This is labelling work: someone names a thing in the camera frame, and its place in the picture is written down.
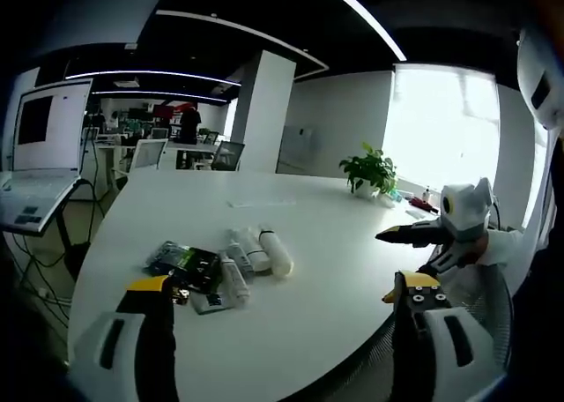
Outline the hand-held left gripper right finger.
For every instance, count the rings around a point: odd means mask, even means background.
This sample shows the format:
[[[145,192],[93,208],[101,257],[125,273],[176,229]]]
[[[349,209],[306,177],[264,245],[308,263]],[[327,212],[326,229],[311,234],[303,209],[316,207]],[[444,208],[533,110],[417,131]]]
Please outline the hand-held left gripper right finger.
[[[507,286],[497,269],[439,281],[399,271],[386,297],[394,313],[393,401],[483,401],[506,375]]]

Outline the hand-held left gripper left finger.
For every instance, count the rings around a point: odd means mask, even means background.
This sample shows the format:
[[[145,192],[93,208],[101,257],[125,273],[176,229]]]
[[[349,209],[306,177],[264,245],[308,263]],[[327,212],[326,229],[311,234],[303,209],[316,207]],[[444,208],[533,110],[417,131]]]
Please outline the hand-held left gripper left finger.
[[[69,380],[85,401],[176,401],[173,286],[141,279],[74,347]]]

